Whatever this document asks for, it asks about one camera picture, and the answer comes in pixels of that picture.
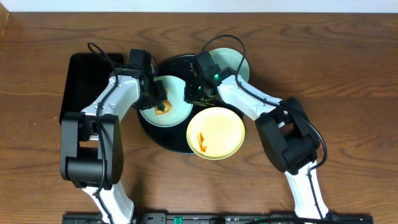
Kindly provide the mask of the yellow green scrub sponge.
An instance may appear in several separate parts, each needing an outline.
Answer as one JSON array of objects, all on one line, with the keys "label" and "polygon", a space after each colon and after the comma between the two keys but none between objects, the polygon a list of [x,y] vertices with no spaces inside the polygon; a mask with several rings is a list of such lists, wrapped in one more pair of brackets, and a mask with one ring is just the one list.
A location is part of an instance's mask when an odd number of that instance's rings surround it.
[{"label": "yellow green scrub sponge", "polygon": [[159,103],[157,106],[155,106],[155,114],[157,116],[163,115],[168,113],[172,108],[171,103],[168,100],[164,100],[161,103]]}]

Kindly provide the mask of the light blue plate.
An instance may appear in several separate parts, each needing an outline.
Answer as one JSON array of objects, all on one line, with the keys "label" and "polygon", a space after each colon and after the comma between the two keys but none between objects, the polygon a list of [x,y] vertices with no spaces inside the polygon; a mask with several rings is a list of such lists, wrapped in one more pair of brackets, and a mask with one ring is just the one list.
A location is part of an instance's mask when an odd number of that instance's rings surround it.
[{"label": "light blue plate", "polygon": [[157,111],[157,108],[151,108],[140,110],[141,115],[150,124],[162,128],[181,123],[193,109],[193,105],[185,101],[185,81],[171,75],[156,77],[154,80],[162,80],[167,89],[167,102],[164,103],[165,111]]},{"label": "light blue plate", "polygon": [[[209,54],[211,55],[214,63],[217,63],[220,66],[220,69],[230,67],[234,70],[237,70],[241,62],[241,59],[243,57],[243,55],[240,52],[230,48],[213,49],[209,51]],[[246,82],[249,81],[250,68],[249,68],[249,63],[246,59],[241,65],[239,74]]]}]

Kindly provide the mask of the yellow plate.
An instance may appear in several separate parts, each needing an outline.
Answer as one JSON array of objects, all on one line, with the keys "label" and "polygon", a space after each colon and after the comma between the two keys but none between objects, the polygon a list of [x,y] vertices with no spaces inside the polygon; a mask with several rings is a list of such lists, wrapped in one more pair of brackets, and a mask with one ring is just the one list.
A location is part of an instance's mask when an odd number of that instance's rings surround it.
[{"label": "yellow plate", "polygon": [[191,119],[186,137],[196,155],[208,160],[220,160],[233,155],[241,147],[245,127],[235,112],[212,107]]}]

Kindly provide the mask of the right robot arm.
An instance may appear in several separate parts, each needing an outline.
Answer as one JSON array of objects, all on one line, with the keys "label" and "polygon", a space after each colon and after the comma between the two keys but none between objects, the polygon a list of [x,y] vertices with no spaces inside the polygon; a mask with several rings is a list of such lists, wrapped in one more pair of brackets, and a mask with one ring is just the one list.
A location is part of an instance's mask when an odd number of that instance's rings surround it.
[{"label": "right robot arm", "polygon": [[186,101],[196,105],[219,101],[251,118],[267,158],[288,180],[296,216],[325,219],[329,210],[322,199],[316,170],[327,159],[323,156],[318,162],[317,149],[326,151],[327,147],[300,102],[263,93],[246,82],[238,69],[220,68],[206,50],[194,56],[192,69],[194,81],[185,89]]}]

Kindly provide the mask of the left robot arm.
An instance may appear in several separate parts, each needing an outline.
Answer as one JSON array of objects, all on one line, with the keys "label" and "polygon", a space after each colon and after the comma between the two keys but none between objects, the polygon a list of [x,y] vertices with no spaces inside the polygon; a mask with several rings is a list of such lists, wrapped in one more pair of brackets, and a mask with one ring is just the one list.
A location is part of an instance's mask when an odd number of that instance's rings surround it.
[{"label": "left robot arm", "polygon": [[124,156],[120,122],[131,109],[153,108],[166,99],[154,79],[152,55],[75,54],[70,59],[60,113],[60,173],[100,209],[75,223],[132,223],[134,204],[121,183]]}]

